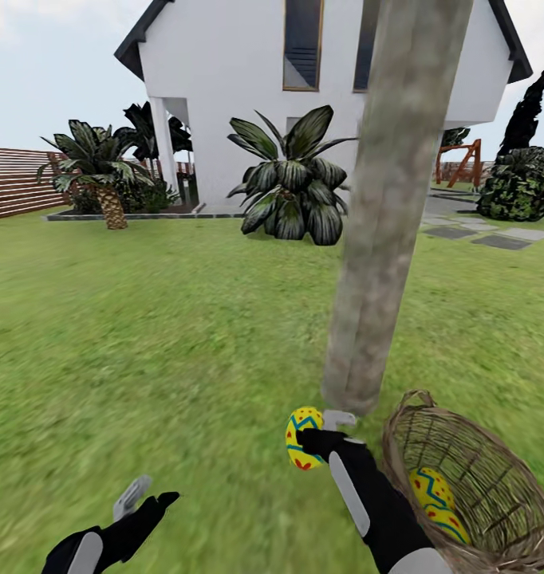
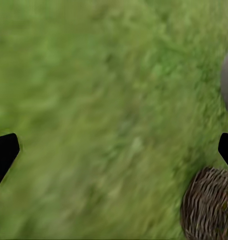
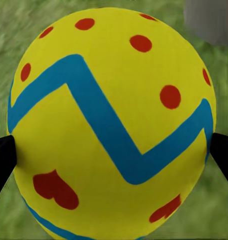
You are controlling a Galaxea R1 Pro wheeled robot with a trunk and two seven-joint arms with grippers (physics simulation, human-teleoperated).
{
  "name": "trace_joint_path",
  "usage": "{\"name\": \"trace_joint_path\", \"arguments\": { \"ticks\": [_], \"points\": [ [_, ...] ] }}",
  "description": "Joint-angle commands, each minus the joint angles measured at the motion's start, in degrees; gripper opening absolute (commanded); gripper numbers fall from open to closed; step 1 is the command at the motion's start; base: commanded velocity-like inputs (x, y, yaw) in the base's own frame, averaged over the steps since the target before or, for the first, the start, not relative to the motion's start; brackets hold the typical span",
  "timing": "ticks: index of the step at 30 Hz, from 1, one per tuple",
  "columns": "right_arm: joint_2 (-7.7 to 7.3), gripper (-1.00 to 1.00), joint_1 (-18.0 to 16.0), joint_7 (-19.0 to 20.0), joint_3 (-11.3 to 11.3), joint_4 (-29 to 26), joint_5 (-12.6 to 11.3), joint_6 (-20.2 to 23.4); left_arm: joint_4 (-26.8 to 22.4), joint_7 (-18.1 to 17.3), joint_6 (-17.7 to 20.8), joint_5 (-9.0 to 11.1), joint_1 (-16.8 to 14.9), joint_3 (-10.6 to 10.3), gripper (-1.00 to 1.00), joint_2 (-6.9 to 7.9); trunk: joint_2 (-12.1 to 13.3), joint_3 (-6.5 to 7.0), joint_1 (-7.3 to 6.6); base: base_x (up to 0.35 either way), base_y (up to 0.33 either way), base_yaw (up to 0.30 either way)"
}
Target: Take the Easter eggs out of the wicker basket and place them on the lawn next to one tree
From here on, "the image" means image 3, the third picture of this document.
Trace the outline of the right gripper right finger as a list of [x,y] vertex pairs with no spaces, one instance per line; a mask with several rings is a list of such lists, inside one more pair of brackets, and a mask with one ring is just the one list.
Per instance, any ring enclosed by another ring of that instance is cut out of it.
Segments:
[[213,133],[210,153],[228,180],[228,136]]

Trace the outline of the easter egg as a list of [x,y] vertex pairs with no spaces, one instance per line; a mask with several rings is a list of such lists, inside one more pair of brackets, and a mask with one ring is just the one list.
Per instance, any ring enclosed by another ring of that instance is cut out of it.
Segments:
[[210,154],[216,99],[195,48],[117,7],[41,32],[10,89],[20,193],[55,240],[141,240],[189,196]]

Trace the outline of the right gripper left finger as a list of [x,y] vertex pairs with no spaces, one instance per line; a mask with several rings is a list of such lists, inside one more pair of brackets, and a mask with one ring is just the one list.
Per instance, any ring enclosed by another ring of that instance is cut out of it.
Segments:
[[17,164],[13,135],[0,138],[0,192]]

